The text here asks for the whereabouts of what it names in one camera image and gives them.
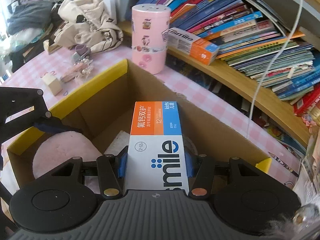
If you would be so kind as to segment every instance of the orange book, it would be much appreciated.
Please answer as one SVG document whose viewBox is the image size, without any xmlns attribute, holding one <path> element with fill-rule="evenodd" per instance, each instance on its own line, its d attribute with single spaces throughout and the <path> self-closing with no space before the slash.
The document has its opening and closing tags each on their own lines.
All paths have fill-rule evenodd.
<svg viewBox="0 0 320 240">
<path fill-rule="evenodd" d="M 299 38 L 299 37 L 303 37 L 303 36 L 304 36 L 304 33 L 302 33 L 301 31 L 295 31 L 295 33 L 294 33 L 293 36 L 292 36 L 292 39 Z M 267 42 L 265 42 L 265 43 L 260 43 L 260 44 L 252 45 L 252 46 L 250 46 L 250 47 L 246 47 L 246 48 L 242 48 L 242 49 L 237 49 L 237 50 L 234 50 L 234 51 L 231 51 L 231 52 L 228 52 L 228 53 L 220 54 L 220 55 L 217 55 L 216 58 L 227 57 L 227 56 L 229 56 L 229 55 L 233 55 L 233 54 L 236 54 L 236 53 L 239 53 L 239 52 L 242 52 L 242 51 L 246 51 L 246 50 L 249 50 L 249 49 L 254 49 L 254 48 L 257 48 L 257 47 L 264 46 L 264 45 L 269 45 L 269 44 L 277 45 L 277 44 L 281 44 L 281 43 L 284 43 L 286 40 L 287 40 L 287 38 L 282 38 L 282 39 L 279 39 L 279 40 L 276 40 L 276 41 L 267 41 Z"/>
<path fill-rule="evenodd" d="M 178 19 L 180 16 L 182 16 L 187 11 L 190 11 L 193 7 L 195 7 L 195 4 L 185 4 L 180 11 L 178 11 L 171 19 L 170 23 L 173 23 L 176 19 Z"/>
</svg>

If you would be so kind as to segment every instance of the orange label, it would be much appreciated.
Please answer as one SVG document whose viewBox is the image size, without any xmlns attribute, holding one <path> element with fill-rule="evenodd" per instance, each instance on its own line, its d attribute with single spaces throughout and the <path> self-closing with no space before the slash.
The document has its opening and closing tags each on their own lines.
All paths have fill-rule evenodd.
<svg viewBox="0 0 320 240">
<path fill-rule="evenodd" d="M 191 47 L 190 56 L 199 60 L 203 64 L 209 65 L 212 58 L 212 53 L 194 42 Z"/>
<path fill-rule="evenodd" d="M 162 102 L 154 102 L 154 103 L 155 103 L 155 115 L 154 115 L 155 133 L 154 133 L 154 135 L 163 135 Z"/>
<path fill-rule="evenodd" d="M 131 135 L 154 135 L 154 115 L 155 102 L 136 102 L 131 125 Z"/>
</svg>

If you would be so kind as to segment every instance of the table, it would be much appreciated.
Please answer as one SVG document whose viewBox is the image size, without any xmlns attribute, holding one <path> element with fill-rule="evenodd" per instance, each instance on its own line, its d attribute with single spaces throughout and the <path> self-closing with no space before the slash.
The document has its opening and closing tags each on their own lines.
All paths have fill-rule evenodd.
<svg viewBox="0 0 320 240">
<path fill-rule="evenodd" d="M 78 85 L 75 81 L 71 81 L 64 85 L 63 90 L 57 96 L 53 96 L 49 89 L 43 84 L 41 77 L 46 73 L 60 77 L 65 70 L 72 65 L 71 55 L 72 51 L 65 48 L 61 48 L 52 55 L 43 52 L 14 73 L 5 81 L 3 86 L 40 88 L 44 91 L 44 101 L 48 109 L 50 109 L 62 98 L 75 90 Z M 126 58 L 131 59 L 131 49 L 123 45 L 109 52 L 92 55 L 95 66 L 92 76 L 101 73 Z M 248 118 L 221 98 L 168 67 L 165 67 L 156 77 L 174 92 L 181 94 L 194 105 L 213 115 L 241 135 L 246 136 Z M 19 189 L 7 154 L 7 147 L 14 139 L 15 137 L 2 144 L 4 169 L 1 172 L 1 182 L 12 194 Z M 271 152 L 277 155 L 289 167 L 294 169 L 299 165 L 297 159 L 289 153 L 286 148 L 252 121 L 250 122 L 248 139 L 266 154 Z M 295 183 L 297 180 L 292 173 L 274 159 L 272 159 L 272 165 L 268 174 L 281 183 L 287 181 Z"/>
</svg>

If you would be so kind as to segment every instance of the pink fur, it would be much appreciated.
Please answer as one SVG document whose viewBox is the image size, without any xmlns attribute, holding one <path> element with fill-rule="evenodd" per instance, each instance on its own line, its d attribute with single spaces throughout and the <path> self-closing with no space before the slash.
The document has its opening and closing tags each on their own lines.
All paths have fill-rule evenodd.
<svg viewBox="0 0 320 240">
<path fill-rule="evenodd" d="M 84 135 L 77 132 L 59 133 L 40 145 L 33 159 L 33 175 L 37 179 L 75 156 L 89 162 L 95 161 L 101 155 Z"/>
</svg>

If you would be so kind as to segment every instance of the clothing pile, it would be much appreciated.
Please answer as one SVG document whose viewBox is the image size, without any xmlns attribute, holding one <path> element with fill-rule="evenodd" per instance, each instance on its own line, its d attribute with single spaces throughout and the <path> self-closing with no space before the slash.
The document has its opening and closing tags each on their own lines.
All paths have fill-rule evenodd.
<svg viewBox="0 0 320 240">
<path fill-rule="evenodd" d="M 91 53 L 97 53 L 115 49 L 123 40 L 103 0 L 64 0 L 58 14 L 67 22 L 54 40 L 60 46 L 85 44 Z"/>
<path fill-rule="evenodd" d="M 14 14 L 7 21 L 10 23 L 7 32 L 14 35 L 28 28 L 45 28 L 50 23 L 52 2 L 29 2 L 18 5 Z"/>
</svg>

